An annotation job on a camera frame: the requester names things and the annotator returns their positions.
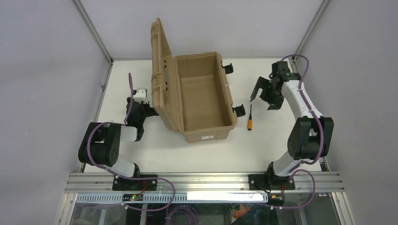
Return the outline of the orange handled screwdriver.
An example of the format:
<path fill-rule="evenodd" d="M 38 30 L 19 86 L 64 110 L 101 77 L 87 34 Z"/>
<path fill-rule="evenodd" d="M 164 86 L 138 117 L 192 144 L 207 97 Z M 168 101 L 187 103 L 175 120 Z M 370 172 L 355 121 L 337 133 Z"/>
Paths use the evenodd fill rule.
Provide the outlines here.
<path fill-rule="evenodd" d="M 250 113 L 247 122 L 247 130 L 251 131 L 253 129 L 253 119 L 252 119 L 252 105 L 250 105 Z"/>

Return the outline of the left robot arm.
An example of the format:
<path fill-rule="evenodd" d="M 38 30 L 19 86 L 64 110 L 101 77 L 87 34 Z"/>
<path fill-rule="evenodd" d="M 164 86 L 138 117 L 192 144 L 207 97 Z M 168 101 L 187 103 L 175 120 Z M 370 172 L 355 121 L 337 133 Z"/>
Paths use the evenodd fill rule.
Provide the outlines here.
<path fill-rule="evenodd" d="M 158 113 L 147 101 L 135 101 L 127 98 L 126 121 L 91 122 L 78 150 L 81 163 L 96 166 L 116 177 L 140 178 L 140 169 L 136 163 L 120 155 L 121 142 L 139 142 L 144 134 L 146 118 Z"/>

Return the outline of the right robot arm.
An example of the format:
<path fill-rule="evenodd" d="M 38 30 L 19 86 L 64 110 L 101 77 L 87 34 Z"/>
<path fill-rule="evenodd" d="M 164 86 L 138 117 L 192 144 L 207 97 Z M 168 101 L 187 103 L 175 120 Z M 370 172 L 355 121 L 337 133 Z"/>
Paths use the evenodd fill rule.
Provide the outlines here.
<path fill-rule="evenodd" d="M 259 96 L 268 103 L 269 110 L 279 110 L 286 101 L 296 120 L 287 151 L 271 162 L 262 176 L 249 176 L 257 189 L 293 190 L 293 173 L 298 167 L 312 165 L 328 154 L 334 121 L 316 109 L 303 80 L 303 75 L 290 71 L 286 61 L 277 61 L 272 64 L 270 78 L 259 77 L 251 93 L 251 101 Z"/>

